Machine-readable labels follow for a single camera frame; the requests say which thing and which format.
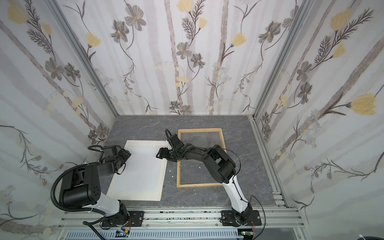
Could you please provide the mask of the light wooden picture frame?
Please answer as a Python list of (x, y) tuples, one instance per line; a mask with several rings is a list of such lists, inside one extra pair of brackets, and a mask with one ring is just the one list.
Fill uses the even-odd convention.
[[(225, 141), (224, 141), (224, 135), (221, 128), (209, 128), (209, 129), (181, 129), (178, 130), (178, 137), (181, 139), (182, 134), (187, 133), (211, 133), (215, 132), (218, 133), (220, 136), (222, 147), (225, 149)], [(210, 187), (221, 187), (222, 184), (220, 183), (206, 183), (206, 184), (181, 184), (181, 176), (182, 173), (182, 163), (177, 163), (177, 189), (191, 189), (191, 188), (210, 188)]]

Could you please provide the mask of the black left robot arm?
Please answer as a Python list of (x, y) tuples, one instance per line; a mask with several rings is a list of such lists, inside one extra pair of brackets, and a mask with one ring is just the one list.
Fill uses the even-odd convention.
[(88, 150), (98, 152), (93, 163), (76, 165), (64, 171), (53, 183), (52, 203), (65, 212), (95, 212), (104, 217), (128, 218), (129, 213), (120, 200), (102, 193), (100, 177), (120, 175), (132, 155), (121, 146), (91, 145)]

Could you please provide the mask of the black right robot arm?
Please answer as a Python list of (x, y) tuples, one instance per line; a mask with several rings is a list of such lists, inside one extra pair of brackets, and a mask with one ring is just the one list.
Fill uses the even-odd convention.
[(219, 145), (210, 148), (197, 147), (192, 144), (184, 144), (176, 134), (165, 129), (168, 148), (160, 148), (156, 158), (166, 159), (170, 162), (182, 160), (195, 160), (202, 162), (211, 177), (222, 184), (230, 198), (232, 209), (241, 218), (248, 218), (252, 212), (252, 206), (244, 196), (238, 184), (236, 164)]

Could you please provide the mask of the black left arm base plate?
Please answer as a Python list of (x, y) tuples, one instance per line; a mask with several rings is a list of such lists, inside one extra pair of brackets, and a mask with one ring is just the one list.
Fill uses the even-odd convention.
[(144, 220), (144, 211), (128, 211), (130, 220), (128, 227), (141, 227)]

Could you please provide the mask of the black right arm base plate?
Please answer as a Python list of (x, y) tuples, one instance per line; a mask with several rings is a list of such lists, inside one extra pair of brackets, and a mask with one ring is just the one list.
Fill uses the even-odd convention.
[(247, 218), (244, 218), (243, 215), (231, 210), (221, 211), (220, 222), (224, 227), (258, 227), (262, 225), (262, 218), (258, 211), (252, 211)]

